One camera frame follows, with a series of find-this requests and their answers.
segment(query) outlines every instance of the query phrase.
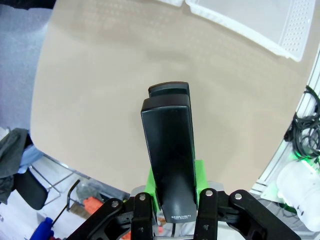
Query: green 3d-printed part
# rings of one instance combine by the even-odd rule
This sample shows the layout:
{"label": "green 3d-printed part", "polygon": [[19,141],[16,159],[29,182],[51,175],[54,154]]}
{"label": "green 3d-printed part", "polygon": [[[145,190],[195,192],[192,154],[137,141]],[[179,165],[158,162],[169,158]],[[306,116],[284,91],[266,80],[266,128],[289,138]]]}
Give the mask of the green 3d-printed part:
{"label": "green 3d-printed part", "polygon": [[[197,205],[199,202],[199,196],[203,189],[209,188],[209,184],[207,181],[206,171],[205,171],[205,162],[203,160],[194,161],[195,167],[195,182],[196,182],[196,198]],[[160,211],[160,205],[158,203],[157,195],[156,195],[156,183],[154,179],[154,174],[152,169],[150,168],[148,181],[144,188],[144,192],[150,194],[153,198],[153,206],[156,212]]]}

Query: metal bolt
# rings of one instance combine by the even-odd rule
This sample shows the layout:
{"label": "metal bolt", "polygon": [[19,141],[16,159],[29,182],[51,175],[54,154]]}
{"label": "metal bolt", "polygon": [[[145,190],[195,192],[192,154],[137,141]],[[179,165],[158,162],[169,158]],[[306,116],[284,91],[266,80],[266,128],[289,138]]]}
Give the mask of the metal bolt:
{"label": "metal bolt", "polygon": [[139,199],[140,199],[141,201],[144,201],[144,200],[146,200],[146,195],[144,195],[144,194],[141,194],[141,195],[140,195],[140,197],[139,197]]}
{"label": "metal bolt", "polygon": [[237,200],[240,200],[240,199],[242,199],[242,195],[240,193],[236,193],[234,195],[234,198],[237,199]]}
{"label": "metal bolt", "polygon": [[207,195],[208,197],[212,196],[214,193],[211,190],[207,190],[205,192],[205,195]]}
{"label": "metal bolt", "polygon": [[118,201],[113,201],[112,204],[111,204],[111,206],[112,206],[113,208],[118,207],[118,205],[119,205],[119,202],[118,202]]}

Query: chair leg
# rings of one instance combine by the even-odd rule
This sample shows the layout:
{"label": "chair leg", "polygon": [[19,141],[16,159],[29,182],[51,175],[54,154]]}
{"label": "chair leg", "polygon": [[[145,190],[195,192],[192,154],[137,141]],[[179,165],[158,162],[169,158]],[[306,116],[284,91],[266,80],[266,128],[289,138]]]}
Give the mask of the chair leg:
{"label": "chair leg", "polygon": [[29,166],[30,169],[33,169],[40,177],[43,178],[43,180],[45,180],[48,184],[49,184],[49,188],[47,188],[47,191],[49,192],[51,189],[54,189],[57,193],[58,196],[56,196],[54,199],[46,202],[44,205],[47,205],[49,203],[52,203],[54,200],[58,199],[61,197],[61,192],[55,187],[56,185],[58,185],[59,183],[61,183],[63,180],[67,179],[68,177],[70,177],[73,173],[69,174],[68,176],[64,177],[63,179],[61,179],[60,181],[56,182],[55,184],[52,184],[51,182],[49,182],[45,176],[43,176],[33,165]]}

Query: beige table surface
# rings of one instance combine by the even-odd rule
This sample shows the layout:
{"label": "beige table surface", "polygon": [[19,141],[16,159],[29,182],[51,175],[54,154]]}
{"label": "beige table surface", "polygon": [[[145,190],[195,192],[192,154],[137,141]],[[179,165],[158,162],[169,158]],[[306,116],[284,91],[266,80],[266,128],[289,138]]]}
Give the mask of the beige table surface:
{"label": "beige table surface", "polygon": [[189,82],[195,154],[227,193],[249,190],[288,128],[319,43],[301,62],[153,0],[58,0],[38,64],[31,137],[46,154],[130,192],[150,168],[140,116],[148,87]]}

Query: orange object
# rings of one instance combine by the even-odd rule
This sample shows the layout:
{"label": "orange object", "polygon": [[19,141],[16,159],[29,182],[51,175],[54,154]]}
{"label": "orange object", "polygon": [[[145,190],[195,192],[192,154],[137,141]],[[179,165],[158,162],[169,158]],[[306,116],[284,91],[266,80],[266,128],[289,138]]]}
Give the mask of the orange object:
{"label": "orange object", "polygon": [[94,214],[95,211],[97,211],[104,203],[101,202],[99,199],[96,199],[95,197],[91,196],[88,199],[83,201],[84,209],[90,213]]}
{"label": "orange object", "polygon": [[126,235],[124,235],[121,239],[122,240],[130,240],[131,239],[131,231],[128,232]]}
{"label": "orange object", "polygon": [[163,227],[163,225],[167,223],[164,217],[158,217],[157,219],[158,219],[158,223],[160,223],[160,227]]}

